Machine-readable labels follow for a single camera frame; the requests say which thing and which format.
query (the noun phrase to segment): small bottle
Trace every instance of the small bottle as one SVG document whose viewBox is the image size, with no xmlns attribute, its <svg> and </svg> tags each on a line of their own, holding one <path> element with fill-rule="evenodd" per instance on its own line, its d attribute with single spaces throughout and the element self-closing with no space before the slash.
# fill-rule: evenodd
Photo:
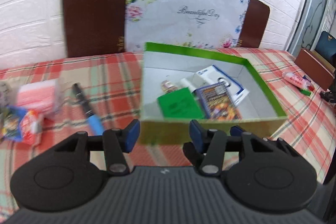
<svg viewBox="0 0 336 224">
<path fill-rule="evenodd" d="M 172 82 L 168 80 L 164 80 L 161 83 L 161 88 L 164 91 L 164 93 L 170 93 L 179 89 L 177 86 L 175 86 Z"/>
</svg>

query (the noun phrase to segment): snack wrapper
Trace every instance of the snack wrapper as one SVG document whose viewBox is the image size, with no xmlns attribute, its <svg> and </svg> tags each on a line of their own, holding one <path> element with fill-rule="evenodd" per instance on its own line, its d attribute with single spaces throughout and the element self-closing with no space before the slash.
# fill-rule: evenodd
<svg viewBox="0 0 336 224">
<path fill-rule="evenodd" d="M 43 115 L 32 109 L 6 107 L 1 113 L 4 138 L 36 146 L 41 142 Z"/>
</svg>

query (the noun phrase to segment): green cardboard box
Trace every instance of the green cardboard box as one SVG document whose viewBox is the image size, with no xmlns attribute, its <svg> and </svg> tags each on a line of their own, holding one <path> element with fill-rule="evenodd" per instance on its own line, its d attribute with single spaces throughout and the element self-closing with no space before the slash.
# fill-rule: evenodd
<svg viewBox="0 0 336 224">
<path fill-rule="evenodd" d="M 237 106 L 242 119 L 227 122 L 200 119 L 207 129 L 216 128 L 229 134 L 239 125 L 259 137 L 271 136 L 287 119 L 280 103 L 251 63 L 237 56 L 197 48 L 147 42 L 143 54 L 141 88 L 142 144 L 183 144 L 190 141 L 190 119 L 164 118 L 157 98 L 164 93 L 161 83 L 178 83 L 208 66 L 216 65 L 238 80 L 249 94 Z"/>
</svg>

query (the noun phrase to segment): textured gray plate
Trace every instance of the textured gray plate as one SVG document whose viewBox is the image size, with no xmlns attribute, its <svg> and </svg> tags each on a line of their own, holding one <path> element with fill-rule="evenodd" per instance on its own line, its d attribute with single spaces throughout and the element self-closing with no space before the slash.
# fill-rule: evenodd
<svg viewBox="0 0 336 224">
<path fill-rule="evenodd" d="M 285 215 L 259 213 L 236 202 L 218 179 L 193 167 L 136 167 L 113 177 L 87 204 L 66 212 L 21 209 L 6 224 L 310 224 L 322 223 L 308 210 Z"/>
</svg>

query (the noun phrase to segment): table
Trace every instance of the table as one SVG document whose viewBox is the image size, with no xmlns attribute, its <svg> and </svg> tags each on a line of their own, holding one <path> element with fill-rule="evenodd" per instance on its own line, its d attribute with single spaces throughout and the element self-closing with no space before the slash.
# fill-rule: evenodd
<svg viewBox="0 0 336 224">
<path fill-rule="evenodd" d="M 247 58 L 268 83 L 288 114 L 288 121 L 272 138 L 282 137 L 292 145 L 312 164 L 318 181 L 322 182 L 335 150 L 336 118 L 331 105 L 321 100 L 321 88 L 314 83 L 315 91 L 308 97 L 283 80 L 283 72 L 304 75 L 288 52 L 254 48 L 220 51 Z M 77 131 L 85 130 L 92 135 L 71 86 L 76 82 L 82 85 L 105 128 L 124 128 L 139 116 L 141 63 L 142 54 L 127 52 L 67 58 L 0 71 L 0 79 L 8 80 L 12 86 L 59 78 L 64 92 L 60 113 L 53 121 L 45 120 L 39 146 L 32 148 L 8 140 L 0 143 L 0 168 L 3 173 L 0 180 L 0 221 L 17 209 L 9 182 L 18 167 Z M 125 157 L 130 167 L 190 165 L 178 145 L 136 145 Z M 99 168 L 104 168 L 101 154 L 92 153 L 91 161 Z M 226 156 L 224 166 L 236 161 L 236 154 Z"/>
</svg>

